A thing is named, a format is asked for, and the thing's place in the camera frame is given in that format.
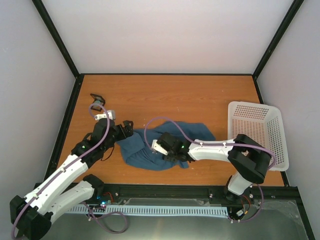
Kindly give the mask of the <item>blue t-shirt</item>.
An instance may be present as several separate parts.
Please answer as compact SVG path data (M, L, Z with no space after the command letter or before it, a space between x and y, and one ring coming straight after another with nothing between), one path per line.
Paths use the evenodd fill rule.
M117 144L126 164L164 171L174 166L187 169L193 161L188 155L189 147L195 140L212 142L216 138L203 123L166 121L152 129L135 129L132 136Z

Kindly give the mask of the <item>black brooch box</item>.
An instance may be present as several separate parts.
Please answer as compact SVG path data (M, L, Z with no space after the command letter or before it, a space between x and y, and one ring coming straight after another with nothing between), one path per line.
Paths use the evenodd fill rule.
M90 96L93 98L93 103L90 109L97 112L101 112L102 111L101 106L104 107L106 104L105 99L101 95L98 95L95 93L91 93Z

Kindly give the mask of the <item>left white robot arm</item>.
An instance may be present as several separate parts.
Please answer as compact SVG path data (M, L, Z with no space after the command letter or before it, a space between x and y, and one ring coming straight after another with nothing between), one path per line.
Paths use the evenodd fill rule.
M115 124L107 117L97 120L92 132L75 145L62 165L43 183L24 197L16 195L9 203L12 239L40 240L74 206L89 199L101 200L104 182L95 175L85 176L74 187L70 184L100 161L116 142L131 137L133 126L129 120L122 124Z

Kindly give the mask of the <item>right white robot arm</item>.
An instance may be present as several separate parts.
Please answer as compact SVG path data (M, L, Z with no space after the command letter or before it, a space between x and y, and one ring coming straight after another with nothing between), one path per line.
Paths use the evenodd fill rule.
M168 162L214 160L228 162L236 169L222 191L222 197L236 203L253 184L262 184L271 165L272 153L245 134L225 141L200 139L182 141L168 132L152 141L152 149Z

